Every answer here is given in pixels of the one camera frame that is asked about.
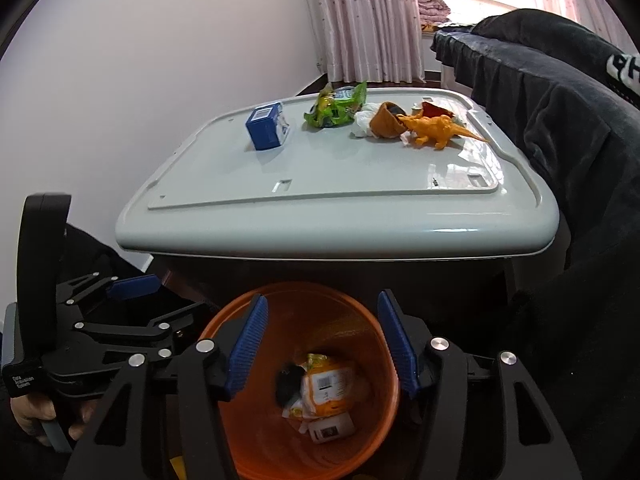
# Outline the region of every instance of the plastic dinosaur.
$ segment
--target plastic dinosaur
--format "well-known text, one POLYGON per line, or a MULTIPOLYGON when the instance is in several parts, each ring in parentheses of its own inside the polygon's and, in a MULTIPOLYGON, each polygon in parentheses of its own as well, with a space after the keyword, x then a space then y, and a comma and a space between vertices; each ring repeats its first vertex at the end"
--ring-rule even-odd
POLYGON ((414 142, 421 146, 429 139, 436 141, 435 149, 443 149, 449 139, 454 135, 461 137, 470 137, 475 140, 482 140, 482 142, 488 142, 482 137, 475 136, 466 128, 455 124, 451 117, 441 115, 440 117, 427 118, 422 117, 422 113, 414 116, 398 115, 398 120, 401 121, 408 130, 415 132, 417 138, 414 142))

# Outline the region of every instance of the pink curtain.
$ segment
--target pink curtain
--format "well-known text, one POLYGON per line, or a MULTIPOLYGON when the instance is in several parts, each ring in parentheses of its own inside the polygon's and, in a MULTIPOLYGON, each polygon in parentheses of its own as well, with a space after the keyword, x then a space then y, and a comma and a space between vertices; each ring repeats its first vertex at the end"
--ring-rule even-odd
POLYGON ((536 7, 574 20, 627 53, 638 51, 606 0, 535 0, 536 7))
POLYGON ((416 0, 309 0, 309 6, 320 22, 330 81, 424 80, 416 0))

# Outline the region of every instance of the green snack bag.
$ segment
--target green snack bag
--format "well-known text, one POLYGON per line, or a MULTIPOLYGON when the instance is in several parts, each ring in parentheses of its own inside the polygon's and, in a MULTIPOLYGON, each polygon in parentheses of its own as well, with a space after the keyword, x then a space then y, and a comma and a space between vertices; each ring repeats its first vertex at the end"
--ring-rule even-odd
POLYGON ((331 83, 322 89, 305 120, 316 128, 342 126, 353 122, 353 116, 367 100, 367 84, 343 86, 333 90, 331 83))

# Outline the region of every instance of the folded blanket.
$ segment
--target folded blanket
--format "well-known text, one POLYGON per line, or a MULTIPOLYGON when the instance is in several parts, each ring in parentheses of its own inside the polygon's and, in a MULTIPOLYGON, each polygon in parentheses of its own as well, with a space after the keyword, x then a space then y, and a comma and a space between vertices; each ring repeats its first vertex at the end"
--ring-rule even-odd
POLYGON ((420 15, 420 20, 427 20, 428 22, 437 22, 438 20, 448 20, 449 16, 447 14, 436 14, 435 16, 425 16, 424 14, 420 15))
POLYGON ((420 9, 420 15, 421 16, 448 16, 449 11, 441 10, 441 9, 429 9, 429 10, 420 9))
POLYGON ((424 9, 441 9, 446 10, 447 14, 451 12, 449 6, 444 2, 444 0, 417 0, 418 7, 424 9))
POLYGON ((441 6, 439 4, 418 4, 420 10, 445 10, 449 12, 449 7, 441 6))

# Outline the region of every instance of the blue milk carton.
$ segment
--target blue milk carton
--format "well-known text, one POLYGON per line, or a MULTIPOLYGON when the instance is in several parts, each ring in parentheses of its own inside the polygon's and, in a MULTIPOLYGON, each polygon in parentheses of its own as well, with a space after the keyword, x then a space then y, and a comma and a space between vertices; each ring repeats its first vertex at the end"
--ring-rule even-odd
POLYGON ((270 150, 281 146, 290 130, 282 113, 282 103, 256 108, 245 125, 256 150, 270 150))

